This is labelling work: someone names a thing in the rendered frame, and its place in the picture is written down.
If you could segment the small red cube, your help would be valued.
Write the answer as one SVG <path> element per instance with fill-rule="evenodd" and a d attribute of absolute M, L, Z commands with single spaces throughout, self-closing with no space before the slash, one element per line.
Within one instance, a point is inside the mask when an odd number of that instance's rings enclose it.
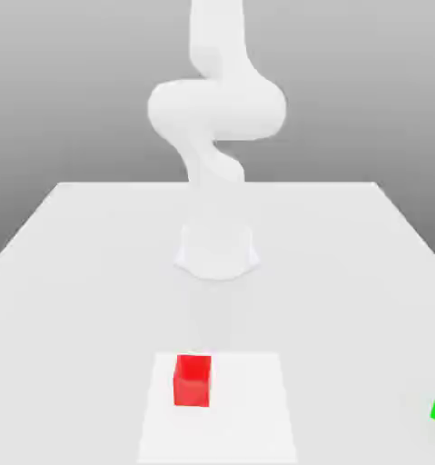
<path fill-rule="evenodd" d="M 175 406 L 210 406 L 211 367 L 210 355 L 177 355 L 173 373 Z"/>

